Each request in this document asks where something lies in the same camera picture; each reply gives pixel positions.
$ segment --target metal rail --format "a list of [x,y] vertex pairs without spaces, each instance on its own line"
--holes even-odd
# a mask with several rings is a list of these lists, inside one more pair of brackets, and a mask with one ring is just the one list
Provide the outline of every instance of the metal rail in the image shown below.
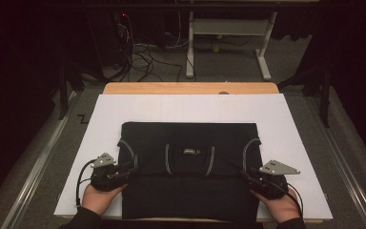
[[366,195],[362,188],[360,187],[358,181],[352,173],[349,165],[346,162],[346,159],[341,152],[340,148],[337,146],[334,137],[330,129],[326,128],[319,118],[319,110],[314,102],[314,99],[311,97],[306,98],[307,104],[310,109],[313,111],[316,121],[319,123],[322,133],[325,135],[328,144],[331,149],[331,156],[333,162],[342,177],[346,188],[350,193],[350,197],[353,199],[355,203],[356,209],[359,212],[362,220],[366,225]]
[[58,122],[51,139],[49,142],[47,142],[46,147],[41,152],[39,158],[37,158],[37,161],[34,163],[34,166],[31,169],[31,172],[25,184],[23,185],[22,190],[17,196],[16,201],[13,203],[10,212],[2,224],[1,229],[15,229],[19,226],[22,217],[24,216],[29,203],[31,202],[31,199],[37,190],[38,184],[40,183],[40,180],[50,163],[50,159],[52,157],[52,148],[54,147],[59,136],[61,136],[61,133],[67,124],[68,114],[76,103],[77,98],[79,98],[79,95],[77,95],[75,92],[72,92],[69,99],[71,108],[68,109],[68,113],[64,116],[64,118]]

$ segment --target white metal frame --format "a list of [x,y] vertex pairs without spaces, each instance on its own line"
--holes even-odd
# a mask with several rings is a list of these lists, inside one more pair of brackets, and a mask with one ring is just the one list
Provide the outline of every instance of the white metal frame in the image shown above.
[[261,49],[255,50],[258,64],[263,75],[263,79],[271,81],[269,69],[267,67],[264,54],[275,25],[277,12],[272,12],[270,20],[220,20],[220,19],[194,19],[194,14],[190,12],[189,22],[189,48],[187,51],[186,77],[194,76],[194,49],[193,36],[195,34],[229,34],[229,35],[262,35],[263,45]]

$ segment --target table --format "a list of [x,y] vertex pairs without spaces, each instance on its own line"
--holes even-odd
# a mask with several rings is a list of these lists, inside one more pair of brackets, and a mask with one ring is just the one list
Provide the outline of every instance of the table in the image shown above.
[[[218,2],[318,2],[319,0],[218,0]],[[263,79],[272,80],[267,67],[264,53],[275,25],[277,12],[273,11],[269,19],[265,20],[228,20],[228,19],[195,19],[191,11],[189,17],[189,48],[187,50],[186,76],[194,76],[194,49],[193,36],[195,34],[221,34],[221,35],[253,35],[263,36],[263,44],[260,49],[256,49],[255,55],[259,64]]]
[[[121,124],[126,121],[254,122],[262,141],[263,163],[276,159],[301,171],[301,175],[287,176],[287,180],[304,199],[306,221],[332,218],[285,98],[269,82],[108,84],[99,95],[55,215],[76,214],[74,192],[82,166],[103,153],[118,157],[116,143]],[[83,178],[91,174],[92,169],[87,169]],[[81,197],[86,185],[87,182],[81,185]],[[117,196],[103,218],[121,219],[121,200]],[[257,221],[271,220],[266,207],[260,204]]]

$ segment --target table leg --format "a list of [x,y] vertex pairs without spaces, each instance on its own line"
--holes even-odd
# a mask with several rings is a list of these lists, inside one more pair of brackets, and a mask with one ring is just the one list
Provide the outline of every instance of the table leg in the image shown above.
[[260,66],[260,70],[263,74],[263,79],[266,81],[271,81],[272,77],[270,76],[269,69],[266,64],[266,59],[264,58],[264,53],[266,52],[267,45],[269,44],[270,36],[272,35],[273,26],[275,25],[275,17],[277,16],[277,12],[272,12],[270,15],[269,24],[266,27],[266,31],[264,33],[263,45],[261,49],[255,50],[257,61]]
[[190,12],[189,19],[189,49],[187,50],[186,77],[194,77],[194,49],[193,49],[193,12]]

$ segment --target wire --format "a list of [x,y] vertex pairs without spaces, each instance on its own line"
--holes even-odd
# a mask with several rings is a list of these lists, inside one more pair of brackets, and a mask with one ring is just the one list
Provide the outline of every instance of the wire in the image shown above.
[[290,184],[290,183],[287,183],[287,184],[290,185],[290,187],[292,187],[294,189],[294,191],[296,192],[296,194],[298,195],[299,201],[301,202],[301,210],[302,210],[302,212],[304,212],[304,203],[302,202],[301,195],[299,194],[299,192],[296,190],[296,188],[292,184]]
[[130,25],[130,36],[131,36],[131,39],[132,39],[132,53],[134,53],[134,43],[133,43],[133,35],[132,35],[132,22],[130,21],[130,17],[125,13],[123,12],[122,13],[122,16],[124,16],[125,18],[127,18],[127,20],[129,21],[129,25]]
[[190,61],[189,57],[186,57],[187,59],[187,62],[189,62],[189,64],[192,66],[193,68],[193,77],[194,77],[194,82],[197,82],[197,76],[195,76],[195,69],[194,69],[194,66],[192,64],[192,62]]
[[280,186],[270,182],[269,180],[264,180],[266,183],[273,185],[275,188],[277,188],[278,190],[280,190],[281,192],[283,192],[283,194],[285,194],[287,197],[289,197],[290,199],[293,200],[293,202],[296,204],[296,208],[298,209],[298,213],[299,216],[303,219],[303,212],[301,210],[301,207],[299,206],[298,201],[296,200],[296,198],[294,198],[289,192],[285,191],[284,189],[282,189]]
[[[165,47],[165,49],[176,49],[176,48],[180,48],[180,47],[184,47],[187,44],[189,44],[189,40],[187,40],[185,43],[178,45],[178,46],[167,46]],[[136,43],[135,46],[149,46],[149,47],[153,47],[153,48],[158,48],[158,46],[152,45],[152,44],[148,44],[148,43]]]
[[81,184],[81,178],[82,178],[82,175],[83,175],[83,172],[85,171],[86,167],[88,167],[88,165],[92,164],[95,162],[95,159],[93,160],[90,160],[88,163],[86,163],[82,170],[81,170],[81,173],[79,174],[79,178],[78,178],[78,182],[76,183],[76,207],[80,207],[81,206],[81,199],[79,197],[79,186]]
[[133,66],[132,67],[133,69],[135,69],[137,71],[140,71],[140,72],[144,72],[145,73],[144,75],[142,75],[137,80],[138,82],[143,81],[148,75],[154,75],[157,78],[159,78],[162,82],[164,81],[161,76],[153,73],[153,68],[154,68],[154,63],[153,62],[156,62],[156,63],[159,63],[159,64],[164,64],[164,65],[170,65],[170,66],[178,67],[179,68],[179,71],[178,71],[177,76],[176,76],[176,81],[178,81],[178,77],[179,77],[180,73],[182,72],[183,66],[178,65],[178,64],[163,62],[163,61],[160,61],[160,60],[156,59],[151,54],[150,44],[145,44],[145,45],[144,44],[135,44],[135,46],[136,47],[142,47],[142,48],[144,48],[144,50],[135,53],[135,55],[138,55],[140,58],[135,58],[134,61],[136,61],[136,60],[144,60],[147,63],[146,65],[144,65],[142,67],[141,66],[140,67],[136,67],[136,66]]
[[177,15],[179,17],[179,36],[177,38],[176,44],[173,47],[176,47],[179,44],[180,41],[180,33],[182,32],[182,23],[180,18],[180,11],[177,12]]
[[123,37],[123,35],[124,35],[124,31],[126,31],[126,43],[124,44],[124,47],[123,47],[123,49],[124,49],[124,48],[126,48],[126,46],[129,44],[129,40],[130,40],[130,33],[129,33],[129,30],[127,29],[127,27],[125,27],[124,25],[122,25],[122,24],[118,24],[118,26],[120,26],[121,28],[123,28],[122,33],[121,33],[120,37]]
[[85,182],[85,181],[88,181],[88,180],[90,180],[90,178],[86,178],[86,179],[82,180],[82,181],[80,182],[80,184],[81,184],[81,183],[83,183],[83,182]]

